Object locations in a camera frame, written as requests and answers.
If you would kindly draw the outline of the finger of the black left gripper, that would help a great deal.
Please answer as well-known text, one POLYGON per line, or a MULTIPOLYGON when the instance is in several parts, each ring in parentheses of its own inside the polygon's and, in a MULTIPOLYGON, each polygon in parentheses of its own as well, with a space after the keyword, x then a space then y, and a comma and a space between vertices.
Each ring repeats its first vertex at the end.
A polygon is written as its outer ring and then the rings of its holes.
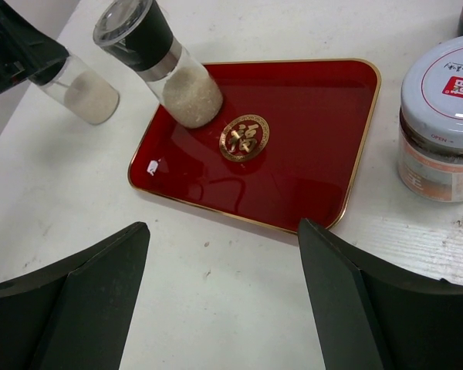
POLYGON ((26 80, 44 86, 68 58, 63 45, 0 1, 0 95, 26 80))

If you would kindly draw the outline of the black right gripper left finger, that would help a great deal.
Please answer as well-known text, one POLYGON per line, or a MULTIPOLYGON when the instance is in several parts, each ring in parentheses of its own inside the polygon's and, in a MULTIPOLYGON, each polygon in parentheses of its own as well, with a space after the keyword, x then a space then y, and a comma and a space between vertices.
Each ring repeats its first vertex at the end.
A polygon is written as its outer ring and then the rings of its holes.
POLYGON ((136 222, 0 283, 0 369, 118 369, 150 241, 136 222))

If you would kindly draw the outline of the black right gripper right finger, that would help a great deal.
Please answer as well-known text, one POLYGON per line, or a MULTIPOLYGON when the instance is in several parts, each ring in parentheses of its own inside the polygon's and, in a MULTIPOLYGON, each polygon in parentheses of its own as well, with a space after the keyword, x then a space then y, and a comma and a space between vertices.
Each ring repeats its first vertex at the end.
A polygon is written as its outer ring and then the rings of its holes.
POLYGON ((328 369, 463 369, 463 286, 405 270, 304 219, 299 250, 328 369))

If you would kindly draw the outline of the black cap salt grinder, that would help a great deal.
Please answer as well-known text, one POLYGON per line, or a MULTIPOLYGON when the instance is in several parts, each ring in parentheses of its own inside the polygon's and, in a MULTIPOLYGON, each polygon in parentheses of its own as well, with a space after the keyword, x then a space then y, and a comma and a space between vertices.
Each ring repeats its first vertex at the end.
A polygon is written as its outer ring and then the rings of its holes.
POLYGON ((120 95, 76 55, 32 75, 29 80, 83 121, 98 125, 116 111, 120 95))

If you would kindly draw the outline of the clear cap salt grinder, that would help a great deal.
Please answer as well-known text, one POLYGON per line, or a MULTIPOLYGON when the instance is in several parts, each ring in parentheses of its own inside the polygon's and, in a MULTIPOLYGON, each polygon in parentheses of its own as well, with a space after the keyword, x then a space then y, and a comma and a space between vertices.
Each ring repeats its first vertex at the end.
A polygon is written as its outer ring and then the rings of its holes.
POLYGON ((220 111, 223 95, 177 40, 156 1, 114 1, 93 30, 104 52, 132 69, 182 126, 196 129, 220 111))

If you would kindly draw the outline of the grey lid seasoning jar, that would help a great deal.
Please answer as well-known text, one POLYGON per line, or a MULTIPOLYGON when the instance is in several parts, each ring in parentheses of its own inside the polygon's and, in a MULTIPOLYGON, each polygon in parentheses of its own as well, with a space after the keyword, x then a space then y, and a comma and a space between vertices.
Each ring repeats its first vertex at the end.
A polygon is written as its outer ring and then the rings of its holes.
POLYGON ((463 202, 463 36, 425 53, 400 90, 398 173, 413 192, 463 202))

